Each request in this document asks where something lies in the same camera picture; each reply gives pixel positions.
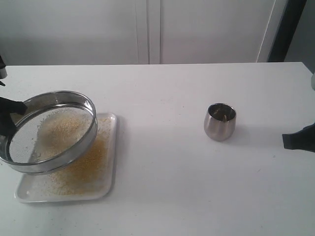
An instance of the stainless steel cup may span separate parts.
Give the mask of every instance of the stainless steel cup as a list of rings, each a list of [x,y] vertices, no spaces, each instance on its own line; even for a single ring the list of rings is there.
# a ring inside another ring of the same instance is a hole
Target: stainless steel cup
[[[213,140],[223,141],[234,132],[236,111],[224,103],[212,104],[207,111],[204,121],[206,134]]]

